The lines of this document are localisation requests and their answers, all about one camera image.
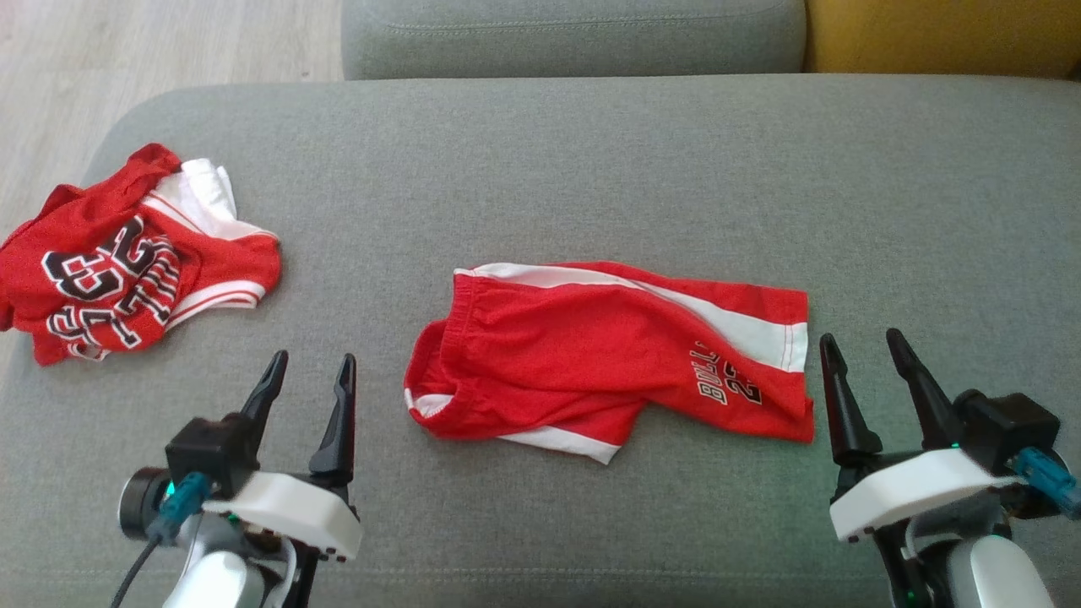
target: gray sofa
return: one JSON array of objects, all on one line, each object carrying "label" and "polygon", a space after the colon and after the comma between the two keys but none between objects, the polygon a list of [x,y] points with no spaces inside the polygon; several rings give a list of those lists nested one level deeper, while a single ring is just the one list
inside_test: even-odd
[{"label": "gray sofa", "polygon": [[[706,44],[748,30],[653,12],[641,19],[651,47],[623,65],[615,57],[637,42],[615,28],[602,36],[562,4],[521,19],[496,4],[429,16],[421,2],[347,1],[346,72],[580,75],[590,53],[606,57],[595,76],[799,66],[780,51],[758,64],[726,42],[712,60],[658,60],[684,35]],[[679,15],[713,3],[656,4]],[[776,48],[802,43],[798,3],[731,4]],[[771,14],[784,18],[761,21]],[[408,30],[430,37],[387,26],[411,18],[448,21]],[[472,27],[481,18],[578,19],[587,37]],[[191,417],[237,409],[288,348],[262,451],[273,471],[304,468],[342,354],[359,361],[365,537],[356,563],[320,569],[312,606],[886,606],[873,547],[833,538],[817,357],[806,367],[813,445],[652,408],[605,467],[430,437],[402,404],[413,340],[445,315],[452,269],[492,261],[611,259],[798,288],[812,340],[837,335],[888,449],[919,442],[884,345],[895,326],[948,393],[1023,391],[1056,411],[1060,453],[1081,463],[1079,135],[1076,83],[979,77],[381,80],[147,102],[112,129],[84,182],[149,141],[209,156],[229,170],[241,216],[281,237],[283,279],[256,310],[203,315],[101,365],[41,369],[21,344],[0,393],[0,605],[106,605],[139,550],[115,521],[123,481],[162,464]],[[1058,518],[1016,532],[1058,605],[1081,605],[1079,528]],[[125,605],[160,604],[182,559],[158,552]]]}]

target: wooden floor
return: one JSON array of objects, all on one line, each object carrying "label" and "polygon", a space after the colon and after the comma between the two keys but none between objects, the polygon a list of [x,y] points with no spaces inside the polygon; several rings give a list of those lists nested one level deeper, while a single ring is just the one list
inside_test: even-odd
[{"label": "wooden floor", "polygon": [[[159,93],[342,80],[341,0],[0,0],[0,238]],[[0,334],[0,371],[13,332]]]}]

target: clothing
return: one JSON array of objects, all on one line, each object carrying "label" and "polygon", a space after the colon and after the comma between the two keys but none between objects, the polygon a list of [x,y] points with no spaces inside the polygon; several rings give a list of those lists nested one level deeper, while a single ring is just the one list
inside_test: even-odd
[{"label": "clothing", "polygon": [[101,360],[252,308],[280,273],[278,238],[236,219],[223,168],[149,144],[99,184],[56,187],[0,247],[0,330],[32,334],[42,366]]},{"label": "clothing", "polygon": [[611,262],[454,274],[450,316],[405,374],[413,418],[608,461],[648,402],[737,433],[810,442],[801,291],[671,279]]}]

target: red shorts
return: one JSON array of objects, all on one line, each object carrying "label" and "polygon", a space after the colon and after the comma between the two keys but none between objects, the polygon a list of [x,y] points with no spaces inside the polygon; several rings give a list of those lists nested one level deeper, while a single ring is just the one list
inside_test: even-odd
[{"label": "red shorts", "polygon": [[405,374],[438,437],[499,437],[608,463],[648,402],[810,442],[806,293],[670,279],[611,262],[454,273]]}]

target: sofa backrest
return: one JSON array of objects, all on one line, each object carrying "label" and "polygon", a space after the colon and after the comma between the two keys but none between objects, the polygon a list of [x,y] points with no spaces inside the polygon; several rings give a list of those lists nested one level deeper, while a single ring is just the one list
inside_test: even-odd
[{"label": "sofa backrest", "polygon": [[800,71],[803,0],[343,0],[348,79]]}]

